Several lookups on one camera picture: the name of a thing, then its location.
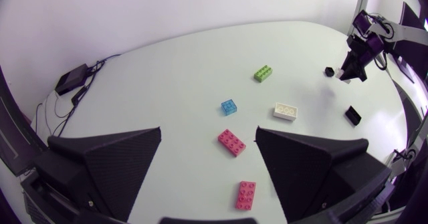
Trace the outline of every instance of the lego brick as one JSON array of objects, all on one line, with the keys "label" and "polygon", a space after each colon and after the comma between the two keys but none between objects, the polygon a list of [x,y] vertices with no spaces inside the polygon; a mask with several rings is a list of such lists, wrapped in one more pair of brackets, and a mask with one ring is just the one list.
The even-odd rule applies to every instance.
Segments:
[{"label": "lego brick", "polygon": [[324,73],[326,73],[327,77],[332,77],[334,75],[334,70],[331,67],[326,67],[324,70]]},{"label": "lego brick", "polygon": [[233,100],[224,101],[221,103],[221,108],[227,116],[237,111],[237,107],[235,103],[233,103]]},{"label": "lego brick", "polygon": [[286,120],[295,120],[297,118],[297,108],[286,104],[276,103],[274,116]]},{"label": "lego brick", "polygon": [[219,135],[219,142],[223,144],[235,157],[237,157],[245,147],[247,147],[242,141],[240,141],[230,130],[226,129]]},{"label": "lego brick", "polygon": [[[336,69],[336,75],[335,75],[335,77],[336,77],[336,78],[338,78],[338,79],[340,80],[340,77],[342,77],[343,73],[344,73],[344,71],[343,71],[342,69],[337,68],[337,69]],[[342,82],[345,82],[345,83],[347,83],[347,84],[349,84],[349,83],[350,83],[350,80],[341,80],[341,81],[342,81]]]},{"label": "lego brick", "polygon": [[248,181],[241,181],[239,184],[238,198],[236,200],[236,209],[251,210],[253,206],[255,192],[255,183]]},{"label": "lego brick", "polygon": [[345,112],[345,115],[355,126],[360,124],[361,116],[352,106],[349,106],[349,109]]},{"label": "lego brick", "polygon": [[267,77],[269,77],[272,74],[272,68],[269,66],[263,66],[263,68],[259,69],[254,74],[254,78],[262,83]]}]

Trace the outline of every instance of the black cable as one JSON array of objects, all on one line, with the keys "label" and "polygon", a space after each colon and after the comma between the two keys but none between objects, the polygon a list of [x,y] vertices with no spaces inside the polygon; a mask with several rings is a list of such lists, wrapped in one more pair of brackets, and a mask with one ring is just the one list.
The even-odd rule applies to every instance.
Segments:
[{"label": "black cable", "polygon": [[64,131],[64,128],[66,127],[66,125],[68,123],[68,120],[72,117],[72,115],[74,114],[76,108],[78,107],[78,104],[80,103],[80,100],[86,95],[86,93],[88,93],[88,90],[89,90],[90,86],[92,85],[92,83],[94,82],[95,76],[98,73],[98,71],[100,71],[101,68],[104,66],[104,64],[106,63],[106,60],[108,60],[110,58],[117,57],[117,56],[120,56],[120,54],[115,54],[115,55],[107,57],[107,58],[105,58],[103,60],[97,61],[95,65],[93,65],[93,66],[91,66],[91,67],[88,68],[88,70],[87,70],[87,76],[88,77],[92,76],[92,78],[91,78],[91,80],[90,80],[90,82],[89,82],[89,84],[87,86],[82,87],[82,89],[85,88],[86,90],[78,98],[78,100],[76,101],[76,105],[70,110],[70,112],[68,112],[68,114],[66,114],[65,116],[62,116],[62,117],[60,117],[60,116],[57,115],[59,118],[65,118],[65,117],[67,117],[67,118],[65,120],[63,120],[60,124],[58,124],[58,126],[56,126],[55,130],[53,131],[53,134],[55,134],[56,130],[62,125],[60,133],[58,134],[58,137],[61,136],[62,132]]},{"label": "black cable", "polygon": [[91,78],[91,81],[89,82],[89,84],[87,85],[87,86],[85,86],[86,87],[86,91],[80,96],[80,98],[79,98],[79,100],[77,101],[77,104],[72,108],[72,110],[70,111],[70,113],[68,114],[68,116],[67,116],[67,118],[63,121],[63,122],[61,122],[61,124],[62,123],[64,123],[64,125],[62,126],[62,128],[61,128],[61,131],[60,131],[60,133],[58,134],[58,137],[60,137],[61,136],[61,134],[62,134],[62,132],[64,131],[64,128],[66,127],[66,125],[67,125],[67,123],[68,123],[68,120],[70,119],[70,117],[72,117],[72,115],[73,115],[73,113],[74,113],[74,110],[76,110],[76,108],[77,108],[77,106],[78,106],[78,104],[80,103],[80,100],[86,95],[86,93],[88,93],[88,90],[89,90],[89,88],[91,87],[91,85],[92,85],[92,83],[94,82],[94,80],[95,80],[95,76],[96,76],[96,73],[99,71],[99,69],[100,68],[98,68],[98,66],[97,65],[95,65],[95,72],[94,72],[94,75],[92,76],[92,78]]},{"label": "black cable", "polygon": [[53,110],[54,110],[54,112],[55,112],[55,115],[56,115],[58,118],[65,118],[65,117],[67,117],[67,116],[68,116],[68,114],[69,114],[70,112],[68,112],[68,113],[67,113],[67,114],[65,114],[64,116],[59,116],[59,115],[58,115],[58,113],[56,112],[56,104],[57,104],[57,102],[58,102],[58,94],[57,94],[57,92],[55,92],[55,96],[56,96],[55,106],[53,107]]},{"label": "black cable", "polygon": [[398,150],[394,150],[394,153],[397,154],[397,156],[405,159],[405,160],[409,160],[410,157],[404,156],[403,154],[401,154]]},{"label": "black cable", "polygon": [[56,130],[65,122],[66,120],[63,120],[58,126],[56,126],[55,130],[53,131],[52,135],[55,134]]},{"label": "black cable", "polygon": [[51,94],[48,94],[48,95],[47,95],[47,97],[46,97],[46,101],[45,101],[45,121],[46,121],[47,129],[49,129],[49,133],[50,133],[50,135],[52,135],[51,128],[49,127],[49,124],[47,123],[47,111],[46,111],[46,109],[47,109],[47,100],[49,100],[49,96],[50,96],[50,95],[51,95]]},{"label": "black cable", "polygon": [[117,57],[117,56],[120,56],[121,54],[115,54],[115,55],[112,55],[112,56],[110,56],[110,57],[107,57],[107,58],[105,58],[105,59],[103,59],[103,60],[100,60],[100,61],[97,61],[96,62],[96,64],[95,65],[93,65],[93,66],[91,66],[91,67],[89,67],[88,68],[88,70],[89,71],[92,71],[98,64],[102,64],[102,65],[104,65],[104,63],[107,61],[107,60],[109,60],[110,58],[114,58],[114,57]]},{"label": "black cable", "polygon": [[385,69],[387,69],[388,67],[388,60],[387,60],[387,53],[385,53],[385,51],[382,53],[383,55],[383,59],[385,60]]},{"label": "black cable", "polygon": [[39,107],[42,105],[42,103],[37,105],[37,108],[35,109],[35,133],[37,134],[37,113],[39,111]]}]

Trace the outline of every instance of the white lego brick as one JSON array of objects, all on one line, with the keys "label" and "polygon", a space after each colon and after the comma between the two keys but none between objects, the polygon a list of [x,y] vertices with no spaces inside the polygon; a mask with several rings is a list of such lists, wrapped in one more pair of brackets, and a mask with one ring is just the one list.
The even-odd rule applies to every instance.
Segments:
[{"label": "white lego brick", "polygon": [[[343,73],[344,73],[344,71],[342,69],[336,68],[336,75],[335,75],[335,77],[338,78],[338,79],[340,79],[340,77],[343,75]],[[343,80],[342,82],[345,82],[345,83],[349,84],[350,80]]]},{"label": "white lego brick", "polygon": [[295,120],[297,118],[297,108],[286,104],[276,103],[274,116],[285,118],[286,120]]}]

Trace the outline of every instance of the pink lego brick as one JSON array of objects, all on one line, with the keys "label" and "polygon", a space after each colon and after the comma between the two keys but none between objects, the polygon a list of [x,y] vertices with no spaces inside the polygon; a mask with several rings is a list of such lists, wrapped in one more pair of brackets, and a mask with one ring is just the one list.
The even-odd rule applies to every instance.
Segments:
[{"label": "pink lego brick", "polygon": [[247,147],[228,129],[219,135],[219,142],[221,142],[235,157],[241,154],[241,152],[245,150],[245,147]]},{"label": "pink lego brick", "polygon": [[249,211],[253,205],[255,192],[255,183],[241,181],[239,184],[238,200],[236,201],[236,209]]}]

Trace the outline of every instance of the blue lego brick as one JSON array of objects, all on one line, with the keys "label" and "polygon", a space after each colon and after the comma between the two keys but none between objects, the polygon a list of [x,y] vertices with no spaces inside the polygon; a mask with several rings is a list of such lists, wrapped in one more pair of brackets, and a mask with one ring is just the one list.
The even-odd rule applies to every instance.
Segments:
[{"label": "blue lego brick", "polygon": [[223,103],[221,103],[221,108],[223,109],[225,115],[230,115],[232,113],[235,113],[237,110],[237,107],[235,103],[233,103],[233,100],[228,100]]}]

